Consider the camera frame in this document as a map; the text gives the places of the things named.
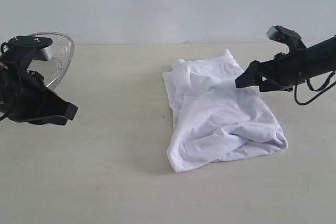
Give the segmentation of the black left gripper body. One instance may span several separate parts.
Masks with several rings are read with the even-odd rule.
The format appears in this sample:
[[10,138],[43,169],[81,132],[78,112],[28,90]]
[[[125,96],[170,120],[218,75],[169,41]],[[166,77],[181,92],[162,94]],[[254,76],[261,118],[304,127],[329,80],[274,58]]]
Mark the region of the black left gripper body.
[[32,76],[22,74],[18,69],[1,69],[1,120],[28,123],[58,118],[50,110],[53,93],[38,73]]

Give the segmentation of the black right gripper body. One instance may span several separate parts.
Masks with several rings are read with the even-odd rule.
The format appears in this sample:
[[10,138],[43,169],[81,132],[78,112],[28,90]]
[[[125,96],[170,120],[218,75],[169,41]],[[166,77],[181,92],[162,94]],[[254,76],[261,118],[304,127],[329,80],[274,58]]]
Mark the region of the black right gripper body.
[[293,90],[299,71],[302,68],[304,52],[277,54],[273,60],[261,63],[262,73],[265,79],[272,80],[286,87],[287,92]]

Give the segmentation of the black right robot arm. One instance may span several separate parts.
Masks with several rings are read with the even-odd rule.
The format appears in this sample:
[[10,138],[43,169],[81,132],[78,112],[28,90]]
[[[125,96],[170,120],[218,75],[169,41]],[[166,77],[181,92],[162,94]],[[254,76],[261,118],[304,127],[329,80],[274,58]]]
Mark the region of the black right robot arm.
[[281,36],[278,42],[288,46],[288,53],[278,53],[264,62],[252,61],[236,78],[237,88],[257,86],[261,92],[292,91],[295,84],[335,71],[335,37],[310,47],[290,36]]

